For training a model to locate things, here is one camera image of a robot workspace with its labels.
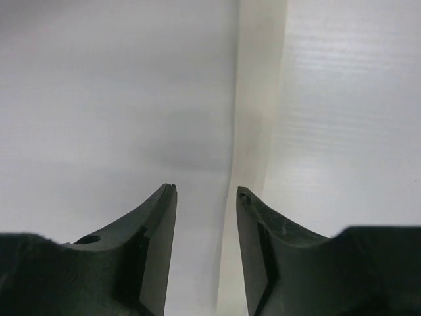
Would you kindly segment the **cream ribbon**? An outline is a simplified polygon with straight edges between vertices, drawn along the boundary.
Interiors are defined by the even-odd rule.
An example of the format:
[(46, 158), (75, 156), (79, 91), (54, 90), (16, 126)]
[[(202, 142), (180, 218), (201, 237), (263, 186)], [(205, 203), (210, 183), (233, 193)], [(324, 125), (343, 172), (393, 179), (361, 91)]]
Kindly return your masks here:
[(224, 215), (217, 315), (246, 315), (236, 192), (262, 193), (279, 101), (287, 1), (240, 1), (233, 157)]

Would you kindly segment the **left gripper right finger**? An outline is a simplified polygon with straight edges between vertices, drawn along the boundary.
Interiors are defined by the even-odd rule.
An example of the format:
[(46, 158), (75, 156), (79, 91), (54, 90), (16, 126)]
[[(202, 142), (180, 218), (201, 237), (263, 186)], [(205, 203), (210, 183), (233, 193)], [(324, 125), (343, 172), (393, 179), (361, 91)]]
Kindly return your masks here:
[(250, 315), (419, 315), (420, 228), (351, 226), (333, 238), (236, 197)]

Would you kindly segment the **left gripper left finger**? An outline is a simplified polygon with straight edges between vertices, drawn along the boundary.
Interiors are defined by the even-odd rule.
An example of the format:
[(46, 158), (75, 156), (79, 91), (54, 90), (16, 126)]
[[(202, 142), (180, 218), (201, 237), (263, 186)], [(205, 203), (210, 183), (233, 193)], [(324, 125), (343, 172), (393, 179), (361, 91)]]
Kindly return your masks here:
[(163, 184), (111, 224), (59, 244), (1, 235), (2, 315), (163, 315), (177, 190)]

